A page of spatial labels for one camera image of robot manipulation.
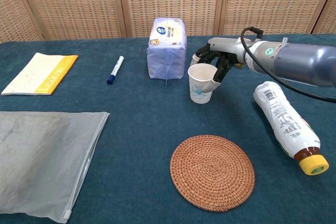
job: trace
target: tissue pack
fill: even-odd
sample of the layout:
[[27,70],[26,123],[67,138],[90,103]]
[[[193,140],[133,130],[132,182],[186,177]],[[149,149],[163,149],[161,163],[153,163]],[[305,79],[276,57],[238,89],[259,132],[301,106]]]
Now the tissue pack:
[[184,74],[187,38],[180,18],[156,18],[147,48],[147,65],[152,79],[181,79]]

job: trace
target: notebook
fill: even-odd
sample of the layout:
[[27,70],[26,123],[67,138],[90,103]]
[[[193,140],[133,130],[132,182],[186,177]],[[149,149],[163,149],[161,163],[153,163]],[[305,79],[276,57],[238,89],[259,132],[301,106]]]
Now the notebook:
[[77,58],[78,55],[44,55],[37,52],[1,95],[52,94]]

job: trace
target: marker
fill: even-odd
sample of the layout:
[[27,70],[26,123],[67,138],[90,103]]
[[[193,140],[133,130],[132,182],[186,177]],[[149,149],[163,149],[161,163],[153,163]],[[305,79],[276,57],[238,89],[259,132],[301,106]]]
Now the marker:
[[107,84],[113,84],[114,80],[115,80],[115,76],[118,73],[118,70],[122,64],[122,62],[124,61],[124,57],[120,56],[119,60],[117,61],[117,63],[115,64],[114,69],[112,70],[109,79],[107,80]]

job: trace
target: blue marker cap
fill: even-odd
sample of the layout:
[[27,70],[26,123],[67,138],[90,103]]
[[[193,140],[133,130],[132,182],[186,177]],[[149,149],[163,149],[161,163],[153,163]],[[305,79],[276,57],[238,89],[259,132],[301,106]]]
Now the blue marker cap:
[[107,84],[113,84],[114,80],[115,80],[115,76],[111,74],[109,79],[107,80]]

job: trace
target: plastic bottle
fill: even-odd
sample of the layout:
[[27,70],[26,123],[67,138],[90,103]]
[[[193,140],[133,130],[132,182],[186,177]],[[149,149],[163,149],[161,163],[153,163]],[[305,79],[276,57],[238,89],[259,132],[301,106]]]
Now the plastic bottle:
[[255,89],[253,97],[272,126],[283,151],[299,162],[305,174],[317,175],[329,168],[327,160],[319,154],[319,138],[290,105],[278,84],[264,82]]

